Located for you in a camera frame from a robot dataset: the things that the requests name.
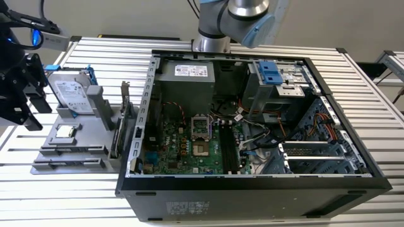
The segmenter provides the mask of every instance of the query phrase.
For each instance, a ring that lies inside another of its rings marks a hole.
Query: green circuit board
[[[212,123],[212,136],[208,142],[192,141],[189,125],[182,129],[182,133],[178,132],[180,126],[178,122],[164,122],[161,150],[157,152],[153,174],[222,174],[218,124]],[[234,124],[232,128],[236,139],[236,136],[242,135],[241,125]],[[208,148],[208,154],[194,152],[194,146],[200,144],[206,146],[204,148]],[[240,169],[241,174],[246,174],[245,172],[249,172],[248,160],[245,167]]]

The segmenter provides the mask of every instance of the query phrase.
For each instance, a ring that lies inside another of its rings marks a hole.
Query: label sticker
[[[54,81],[54,85],[68,108],[77,114],[93,114],[81,84],[76,81]]]
[[[238,115],[234,117],[234,120],[236,120],[236,122],[237,122],[237,121],[240,121],[241,119],[242,119],[242,115],[238,114]]]
[[[208,66],[204,66],[204,65],[176,65],[174,76],[208,77]]]
[[[166,202],[166,212],[169,215],[186,215],[186,214],[206,214],[209,209],[208,201],[174,201]]]
[[[241,113],[242,113],[242,111],[244,111],[242,107],[238,107],[238,109],[237,109],[237,113],[238,113],[238,114],[241,114]]]

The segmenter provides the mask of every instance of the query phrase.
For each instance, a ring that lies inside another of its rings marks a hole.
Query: white wall
[[[404,0],[290,0],[276,45],[342,47],[356,61],[404,51]]]

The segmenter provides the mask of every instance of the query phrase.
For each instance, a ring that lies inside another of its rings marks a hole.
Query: metal chassis frame
[[[172,58],[176,60],[181,59],[181,55],[190,54],[190,52],[176,52],[176,51],[152,51],[153,54],[160,54],[160,58]],[[212,56],[217,55],[216,53],[197,53],[193,58],[198,56],[208,56],[212,60]],[[328,177],[298,177],[298,178],[289,178],[289,177],[268,177],[268,178],[196,178],[196,177],[186,177],[186,178],[176,178],[176,177],[158,177],[158,178],[149,178],[149,177],[130,177],[130,174],[126,174],[128,167],[125,167],[128,157],[133,156],[133,151],[128,156],[122,157],[122,167],[121,172],[118,174],[118,182],[116,187],[116,194],[117,196],[136,196],[137,193],[150,193],[154,194],[156,191],[200,191],[200,190],[326,190],[326,189],[346,189],[346,193],[360,193],[361,196],[350,201],[349,203],[340,206],[332,212],[326,213],[325,215],[318,214],[308,214],[306,217],[333,217],[334,215],[340,214],[342,211],[348,210],[349,208],[354,207],[364,201],[369,200],[378,194],[386,192],[392,189],[392,186],[380,171],[377,164],[369,155],[369,152],[365,149],[365,146],[358,138],[356,131],[344,115],[344,111],[338,106],[333,96],[332,91],[329,90],[328,85],[310,61],[309,58],[296,58],[296,57],[280,57],[280,56],[268,56],[268,55],[252,55],[252,54],[220,54],[221,60],[232,59],[237,61],[242,61],[246,58],[252,57],[256,58],[282,58],[289,60],[298,60],[304,61],[305,65],[308,65],[308,69],[316,79],[317,85],[321,87],[321,94],[326,97],[330,106],[334,109],[334,113],[340,119],[341,127],[346,131],[362,158],[368,164],[368,169],[370,173],[373,173],[373,177],[361,177],[361,178],[328,178]],[[161,59],[153,57],[150,60],[152,69],[154,69],[156,61]],[[145,83],[145,90],[144,93],[150,93],[152,86],[148,87],[152,83],[150,77],[154,76],[154,72],[152,75],[148,73],[148,81]],[[148,107],[148,102],[141,102],[140,106],[140,117],[144,118],[146,116],[146,111],[142,111],[142,108]],[[134,138],[134,143],[142,139],[137,137]]]

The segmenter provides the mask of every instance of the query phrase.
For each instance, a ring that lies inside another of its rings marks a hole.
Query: black cable
[[[381,78],[381,80],[378,80],[378,82],[376,83],[376,85],[380,84],[380,82],[381,82],[390,74],[392,74],[392,72],[388,73],[388,74]]]
[[[277,145],[281,143],[281,142],[284,142],[285,140],[288,140],[288,139],[290,139],[293,136],[294,136],[294,134],[297,133],[297,132],[300,132],[300,131],[302,131],[304,129],[301,129],[301,128],[296,128],[281,140],[278,140],[277,142],[274,142],[274,143],[270,143],[270,144],[258,144],[256,141],[253,141],[252,143],[253,143],[253,145],[256,146],[256,148],[253,148],[253,149],[250,149],[250,151],[252,150],[257,150],[257,149],[260,149],[260,148],[265,148],[265,149],[270,149],[270,148],[274,148],[274,147],[277,147]]]
[[[262,161],[262,162],[258,164],[258,166],[254,167],[254,169],[253,169],[253,174],[261,174],[262,170],[257,173],[257,169],[258,169],[260,166],[261,166],[262,164],[265,164],[268,161],[269,161],[269,159],[266,159],[265,161]]]
[[[196,5],[196,3],[194,3],[194,0],[192,0],[192,1],[193,1],[193,5],[194,5],[196,10],[197,10],[197,12],[200,13],[200,9],[197,8],[197,5]]]
[[[396,98],[393,99],[393,101],[392,101],[393,104],[396,104],[396,102],[397,102],[400,96],[401,96],[401,95],[397,95]]]
[[[44,13],[44,5],[45,5],[45,0],[40,0],[38,1],[38,15],[40,15],[41,19],[46,19],[45,13]]]
[[[14,18],[10,16],[9,13],[5,13],[4,15],[5,15],[14,23],[17,23],[17,24],[20,24],[20,25],[24,25],[25,27],[28,27],[28,28],[30,28],[30,29],[33,29],[33,30],[37,30],[36,27],[34,27],[32,24],[18,21],[17,19],[14,19]],[[38,42],[37,45],[26,46],[26,45],[22,45],[22,44],[16,44],[12,40],[9,41],[9,43],[10,43],[12,45],[16,45],[16,46],[17,46],[18,48],[21,48],[22,50],[26,50],[26,51],[34,51],[34,50],[37,50],[37,49],[42,46],[42,44],[44,44],[44,35],[42,35],[42,33],[41,33],[38,30],[37,30],[37,32],[38,32],[38,37],[40,37],[40,42]]]
[[[190,9],[192,9],[192,11],[193,11],[193,13],[194,13],[196,18],[198,19],[200,16],[197,15],[197,13],[196,13],[196,11],[194,11],[194,8],[193,8],[193,6],[192,6],[192,3],[189,2],[189,0],[186,0],[186,2],[188,2],[188,4],[189,4],[189,6],[190,6]]]
[[[220,117],[229,117],[229,118],[234,117],[233,115],[225,115],[225,114],[217,112],[214,109],[210,109],[210,111],[212,111],[213,114],[218,115]]]
[[[220,102],[218,107],[217,107],[217,109],[216,109],[216,112],[220,113],[220,108],[221,108],[222,104],[226,103],[228,101],[230,101],[232,99],[233,99],[233,98],[226,97],[226,98],[222,100],[222,102]]]

